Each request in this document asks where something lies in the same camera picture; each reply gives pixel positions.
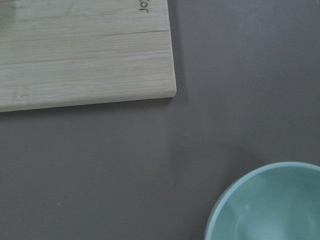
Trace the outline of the green bowl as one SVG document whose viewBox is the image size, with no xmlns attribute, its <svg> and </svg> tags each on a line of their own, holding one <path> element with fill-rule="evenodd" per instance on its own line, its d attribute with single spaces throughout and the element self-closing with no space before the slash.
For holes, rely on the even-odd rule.
<svg viewBox="0 0 320 240">
<path fill-rule="evenodd" d="M 320 168 L 279 162 L 233 182 L 207 221 L 206 240 L 318 240 Z"/>
</svg>

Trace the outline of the wooden cutting board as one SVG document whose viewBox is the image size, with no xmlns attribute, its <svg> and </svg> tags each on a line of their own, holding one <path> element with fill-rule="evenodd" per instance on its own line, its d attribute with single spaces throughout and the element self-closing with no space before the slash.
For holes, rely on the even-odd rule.
<svg viewBox="0 0 320 240">
<path fill-rule="evenodd" d="M 171 98 L 165 0 L 3 0 L 2 112 Z"/>
</svg>

